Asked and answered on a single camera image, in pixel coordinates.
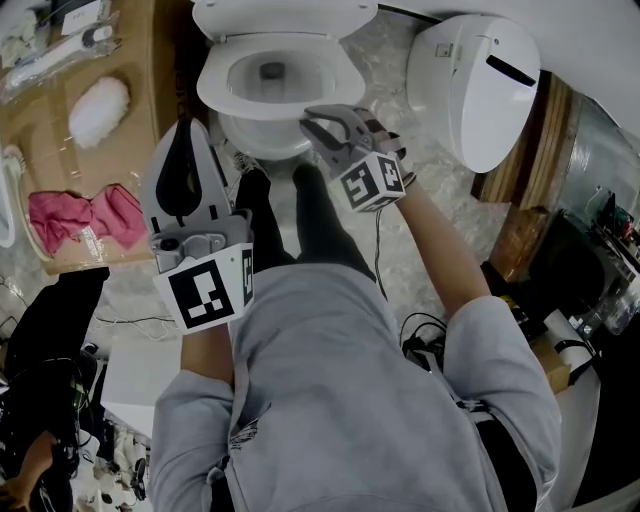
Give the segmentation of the person's right hand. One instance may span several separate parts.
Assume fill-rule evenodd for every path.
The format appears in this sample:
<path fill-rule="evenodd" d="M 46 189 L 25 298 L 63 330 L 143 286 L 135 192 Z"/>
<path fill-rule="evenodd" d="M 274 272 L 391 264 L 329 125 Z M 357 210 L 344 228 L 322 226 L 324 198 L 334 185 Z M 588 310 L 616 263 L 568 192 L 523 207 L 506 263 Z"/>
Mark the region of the person's right hand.
<path fill-rule="evenodd" d="M 366 125 L 372 134 L 373 149 L 396 159 L 403 186 L 409 186 L 416 179 L 416 175 L 413 171 L 407 171 L 402 163 L 406 157 L 406 147 L 400 135 L 388 131 L 375 117 L 369 119 Z"/>

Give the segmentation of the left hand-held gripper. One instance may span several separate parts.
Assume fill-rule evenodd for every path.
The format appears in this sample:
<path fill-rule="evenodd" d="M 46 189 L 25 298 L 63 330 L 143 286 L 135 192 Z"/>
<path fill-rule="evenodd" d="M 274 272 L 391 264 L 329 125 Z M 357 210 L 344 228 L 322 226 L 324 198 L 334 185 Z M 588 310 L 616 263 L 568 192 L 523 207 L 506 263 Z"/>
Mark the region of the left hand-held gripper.
<path fill-rule="evenodd" d="M 191 192 L 184 218 L 212 221 L 160 232 L 180 212 L 173 195 L 182 188 L 185 152 Z M 182 119 L 158 143 L 142 181 L 144 220 L 158 233 L 150 240 L 159 270 L 154 285 L 183 334 L 237 320 L 254 300 L 252 213 L 232 214 L 222 175 L 207 129 L 197 119 L 186 128 Z"/>

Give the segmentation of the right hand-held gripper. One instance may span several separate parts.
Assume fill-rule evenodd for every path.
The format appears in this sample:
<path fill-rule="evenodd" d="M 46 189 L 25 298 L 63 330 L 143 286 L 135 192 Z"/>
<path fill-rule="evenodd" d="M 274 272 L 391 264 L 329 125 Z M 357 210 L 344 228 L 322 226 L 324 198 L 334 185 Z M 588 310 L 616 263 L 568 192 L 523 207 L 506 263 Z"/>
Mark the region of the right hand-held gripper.
<path fill-rule="evenodd" d="M 372 113 L 344 104 L 311 106 L 304 112 L 306 118 L 299 121 L 300 130 L 326 161 L 332 179 L 341 186 L 353 211 L 375 212 L 405 195 L 396 159 L 373 149 L 372 134 L 366 125 L 375 117 Z M 313 121 L 317 119 L 339 124 L 346 140 L 340 142 Z"/>

